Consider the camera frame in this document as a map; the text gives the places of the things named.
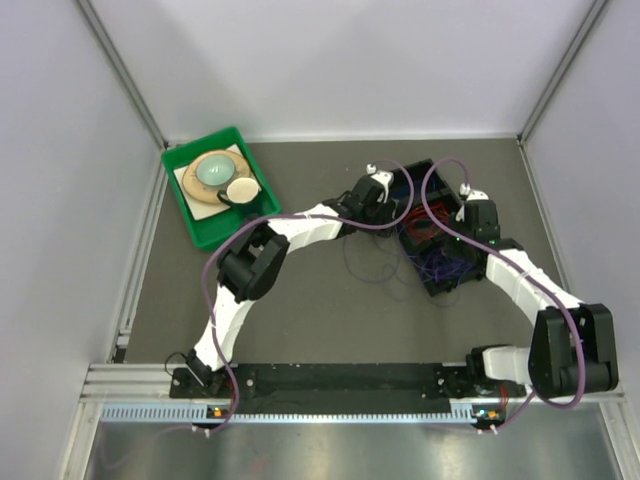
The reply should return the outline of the green plastic bin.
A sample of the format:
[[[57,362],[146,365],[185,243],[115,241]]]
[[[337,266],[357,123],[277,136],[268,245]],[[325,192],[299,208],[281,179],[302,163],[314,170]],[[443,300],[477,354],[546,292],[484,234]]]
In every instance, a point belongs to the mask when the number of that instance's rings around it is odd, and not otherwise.
[[[195,247],[212,251],[243,223],[243,214],[221,200],[250,185],[258,215],[281,206],[240,131],[231,126],[165,151],[161,156]]]

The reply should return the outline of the white square board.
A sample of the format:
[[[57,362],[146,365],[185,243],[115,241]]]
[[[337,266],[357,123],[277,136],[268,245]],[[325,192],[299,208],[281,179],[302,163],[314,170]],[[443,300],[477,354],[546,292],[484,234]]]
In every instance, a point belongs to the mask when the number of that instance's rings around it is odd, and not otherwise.
[[[241,152],[241,150],[240,150],[240,148],[239,148],[239,146],[237,144],[232,144],[230,147],[227,147],[225,149],[210,149],[210,150],[231,150],[231,151],[234,151],[234,152],[242,155],[246,159],[246,157],[243,155],[243,153]],[[218,215],[218,214],[228,210],[229,207],[227,205],[224,205],[220,201],[219,201],[218,204],[208,204],[208,203],[204,203],[204,202],[198,201],[198,200],[192,198],[189,194],[186,193],[184,187],[182,186],[182,177],[183,177],[183,174],[184,174],[184,172],[185,172],[185,170],[186,170],[188,165],[183,166],[183,167],[175,168],[173,170],[173,174],[174,174],[174,177],[175,177],[175,179],[177,181],[179,190],[182,193],[182,195],[183,195],[183,197],[184,197],[184,199],[186,201],[188,210],[191,213],[193,219],[196,220],[196,221],[204,220],[204,219],[213,217],[215,215]]]

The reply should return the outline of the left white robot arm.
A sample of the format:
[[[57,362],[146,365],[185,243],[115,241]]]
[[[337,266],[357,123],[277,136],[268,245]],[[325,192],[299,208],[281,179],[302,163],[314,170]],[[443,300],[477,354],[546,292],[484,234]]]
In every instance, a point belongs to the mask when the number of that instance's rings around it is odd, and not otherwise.
[[[206,295],[209,320],[186,356],[192,384],[205,396],[226,387],[223,369],[253,304],[274,286],[287,255],[312,244],[333,241],[357,231],[382,234],[390,229],[396,204],[389,198],[394,175],[377,171],[362,176],[353,189],[294,215],[251,217],[214,252],[203,279],[216,265],[214,296]]]

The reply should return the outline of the dark green mug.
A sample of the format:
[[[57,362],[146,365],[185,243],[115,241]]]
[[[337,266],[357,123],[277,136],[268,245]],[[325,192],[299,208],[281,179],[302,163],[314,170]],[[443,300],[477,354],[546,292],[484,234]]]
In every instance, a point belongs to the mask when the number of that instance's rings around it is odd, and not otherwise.
[[[218,200],[243,217],[260,213],[260,184],[251,177],[237,178],[217,192]]]

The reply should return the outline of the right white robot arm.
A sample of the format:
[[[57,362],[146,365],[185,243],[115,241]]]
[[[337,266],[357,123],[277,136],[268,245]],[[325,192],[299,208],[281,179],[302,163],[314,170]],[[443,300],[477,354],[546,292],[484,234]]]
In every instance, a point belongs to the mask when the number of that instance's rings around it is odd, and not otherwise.
[[[533,326],[528,348],[475,347],[466,356],[467,384],[487,396],[503,381],[530,386],[551,400],[579,392],[611,391],[619,372],[611,311],[564,291],[512,239],[501,237],[495,202],[465,195],[449,217],[454,249],[477,262],[480,274],[501,289]]]

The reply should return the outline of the black three-compartment tray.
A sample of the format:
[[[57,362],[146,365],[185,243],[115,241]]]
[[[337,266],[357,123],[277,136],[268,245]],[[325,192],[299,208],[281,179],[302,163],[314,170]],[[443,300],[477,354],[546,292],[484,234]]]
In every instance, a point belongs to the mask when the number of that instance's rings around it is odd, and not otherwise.
[[[414,200],[407,216],[396,225],[399,243],[418,273],[427,293],[435,297],[449,293],[458,286],[483,279],[482,271],[459,254],[445,249],[451,236],[433,223],[421,201],[421,184],[433,161],[425,159],[406,167],[411,179],[394,171],[390,196],[397,202],[397,212],[403,213],[409,199],[409,186],[414,186]]]

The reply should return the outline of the light teal bowl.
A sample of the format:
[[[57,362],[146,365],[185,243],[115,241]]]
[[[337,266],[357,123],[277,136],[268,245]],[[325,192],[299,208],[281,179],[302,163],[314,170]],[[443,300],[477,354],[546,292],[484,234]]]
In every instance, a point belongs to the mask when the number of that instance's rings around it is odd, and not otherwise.
[[[195,175],[199,182],[208,187],[219,187],[229,183],[236,174],[232,157],[223,153],[204,155],[198,162]]]

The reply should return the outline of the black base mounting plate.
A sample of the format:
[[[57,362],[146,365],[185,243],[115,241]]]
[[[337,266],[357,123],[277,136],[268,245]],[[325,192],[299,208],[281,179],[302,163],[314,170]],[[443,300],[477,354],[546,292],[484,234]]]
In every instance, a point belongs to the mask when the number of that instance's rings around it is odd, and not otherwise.
[[[428,399],[519,399],[524,387],[505,380],[475,379],[465,365],[441,363],[236,364],[240,398],[248,401],[289,392],[415,391]]]

